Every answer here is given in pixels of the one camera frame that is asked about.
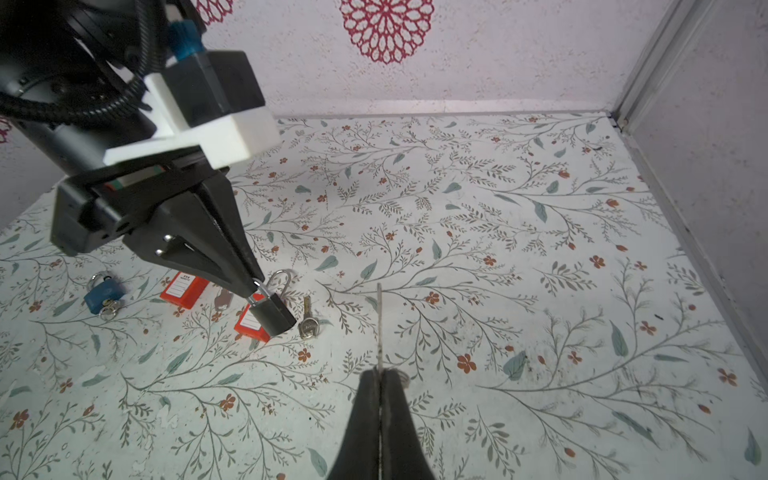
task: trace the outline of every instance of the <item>green leaf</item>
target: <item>green leaf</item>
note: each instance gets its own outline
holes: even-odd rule
[[[79,298],[75,297],[72,300],[69,300],[68,302],[62,303],[61,305],[57,306],[53,309],[53,316],[59,316],[65,311],[67,311],[67,308],[72,306],[75,302],[80,300]]]
[[[94,349],[96,350],[96,355],[98,355],[98,351],[101,349],[101,339],[94,333],[91,335],[91,340],[93,340]]]
[[[12,242],[15,242],[16,240],[18,240],[18,233],[16,235],[13,235],[11,237],[6,238],[2,242],[0,242],[0,245],[5,245],[7,243],[12,243]]]
[[[186,352],[180,353],[175,359],[171,360],[168,364],[168,367],[165,369],[166,372],[168,372],[168,375],[173,374],[176,370],[179,369],[182,363],[184,363],[184,360],[187,359],[190,352],[192,351],[192,347],[190,347]]]
[[[653,442],[654,445],[659,446],[659,445],[657,445],[656,440],[654,440],[654,437],[650,435],[650,429],[646,429],[645,427],[643,427],[639,423],[635,422],[626,413],[622,413],[622,412],[613,412],[613,413],[614,413],[614,417],[616,417],[617,419],[619,419],[622,422],[624,422],[627,425],[629,425],[631,429],[633,429],[635,432],[639,433],[640,435],[642,435],[646,439],[648,439],[651,442]]]
[[[624,341],[624,335],[621,335],[621,330],[619,330],[613,322],[611,322],[611,326],[614,327],[614,331],[611,334],[611,342],[614,344],[614,352],[619,356],[629,355],[629,348],[627,347],[627,342]]]
[[[744,459],[752,465],[759,465],[763,459],[763,453],[760,451],[760,445],[757,445],[755,435],[752,435],[752,430],[747,429],[750,436],[746,439],[746,450],[744,450]]]
[[[139,357],[139,365],[141,365],[142,363],[144,363],[147,360],[149,360],[149,357],[152,356],[152,354],[154,353],[154,350],[156,348],[157,348],[157,344],[155,344],[155,346],[152,347],[152,350],[150,350],[149,352],[146,352],[144,355],[140,356]]]
[[[435,260],[440,260],[442,257],[442,250],[440,250],[440,246],[434,240],[432,240],[432,255],[434,256]]]
[[[547,207],[539,202],[534,202],[533,205],[533,211],[536,212],[536,216],[539,217],[542,222],[547,223]]]
[[[336,256],[330,255],[328,258],[323,260],[323,262],[318,266],[315,270],[318,272],[322,272],[326,268],[332,268],[339,264],[339,261],[336,259]]]
[[[663,353],[657,353],[654,355],[654,360],[660,360],[662,362],[687,362],[688,360],[677,358],[672,355],[664,355]]]
[[[109,375],[107,375],[107,376],[102,376],[102,375],[100,375],[100,374],[98,374],[98,373],[97,373],[97,374],[96,374],[96,376],[95,376],[94,378],[92,378],[92,379],[90,379],[90,380],[85,380],[85,381],[83,382],[83,386],[94,386],[94,385],[96,385],[97,383],[101,383],[101,382],[105,381],[105,380],[106,380],[106,379],[108,379],[108,378],[109,378]]]
[[[504,195],[496,194],[496,195],[494,195],[494,197],[499,197],[503,201],[509,202],[511,204],[519,205],[519,203],[517,203],[516,201],[512,200],[510,197],[505,197]]]
[[[326,463],[326,460],[321,454],[317,453],[316,450],[307,450],[310,451],[310,460],[312,461],[312,466],[315,467],[317,475],[321,477],[326,476],[326,473],[328,472],[328,464]]]
[[[147,279],[144,281],[144,283],[142,283],[142,284],[141,284],[141,286],[140,286],[140,287],[137,289],[137,290],[138,290],[138,292],[139,292],[139,294],[138,294],[138,295],[136,295],[136,297],[137,297],[137,298],[138,298],[139,296],[141,296],[141,294],[142,294],[142,293],[144,293],[144,290],[147,288],[147,285],[149,285],[149,279],[148,279],[148,278],[147,278]]]
[[[455,192],[457,190],[461,190],[462,186],[457,184],[456,182],[452,182],[450,185],[448,185],[448,188],[443,190],[444,194],[450,194],[451,192]]]
[[[424,280],[422,280],[421,282],[418,282],[416,285],[417,285],[417,286],[424,286],[424,285],[429,285],[430,283],[434,283],[434,282],[435,282],[435,280],[437,280],[437,277],[436,277],[436,276],[431,276],[431,277],[429,277],[429,278],[425,278],[425,279],[424,279]]]
[[[17,396],[19,393],[31,392],[31,391],[32,389],[26,385],[16,387],[15,389],[11,390],[11,394],[8,397]]]
[[[235,383],[237,380],[240,379],[240,377],[243,376],[242,373],[233,373],[232,375],[228,376],[225,379],[219,380],[216,382],[217,385],[229,385],[230,383]]]
[[[368,280],[371,277],[371,275],[373,275],[373,271],[376,270],[376,264],[378,262],[379,261],[377,260],[371,263],[370,265],[368,265],[366,268],[362,269],[362,272],[360,272],[360,278],[362,278],[363,280]]]
[[[527,356],[525,356],[525,350],[523,350],[522,352],[507,360],[502,369],[504,370],[504,373],[509,376],[510,380],[517,382],[523,376],[526,359]]]
[[[40,242],[42,242],[42,241],[43,241],[43,239],[42,239],[42,238],[38,238],[38,239],[37,239],[37,240],[35,240],[34,242],[32,242],[32,243],[30,243],[29,245],[27,245],[26,247],[24,247],[24,251],[26,252],[27,250],[31,249],[32,247],[34,247],[35,245],[37,245],[38,243],[40,243]]]

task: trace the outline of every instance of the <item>blue padlock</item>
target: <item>blue padlock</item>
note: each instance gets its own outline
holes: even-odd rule
[[[96,285],[98,279],[103,281]],[[109,274],[109,272],[99,272],[91,277],[88,282],[88,289],[85,294],[85,304],[94,315],[101,312],[106,305],[116,302],[125,295],[125,289]]]

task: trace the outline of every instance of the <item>floral tablecloth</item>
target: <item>floral tablecloth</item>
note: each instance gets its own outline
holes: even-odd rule
[[[437,478],[768,477],[768,398],[604,115],[279,123],[229,177],[319,337],[241,338],[214,286],[171,306],[120,243],[62,256],[46,194],[0,235],[0,478],[323,477],[377,283]]]

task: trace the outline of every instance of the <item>red plastic body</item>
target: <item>red plastic body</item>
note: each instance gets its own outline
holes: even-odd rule
[[[260,295],[259,293],[253,294],[253,299],[257,302],[261,299],[265,298],[264,295]],[[237,325],[235,325],[235,331],[238,333],[241,333],[245,336],[249,336],[252,339],[257,339],[261,342],[267,343],[272,338],[269,333],[265,332],[263,328],[261,328],[259,321],[256,320],[256,318],[253,317],[253,314],[250,312],[250,309],[248,306],[246,306],[246,309],[243,311],[243,314],[240,315],[240,319],[237,320]]]
[[[179,272],[160,294],[160,298],[168,303],[191,310],[208,283],[210,283],[208,280],[199,276]]]

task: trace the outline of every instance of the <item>black cable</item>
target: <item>black cable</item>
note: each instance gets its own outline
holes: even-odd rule
[[[0,94],[0,114],[8,118],[55,124],[104,123],[132,115],[147,88],[144,77],[165,66],[163,29],[158,24],[164,17],[158,0],[135,0],[139,26],[139,65],[134,77],[117,97],[85,108],[62,107],[40,101],[24,100]]]

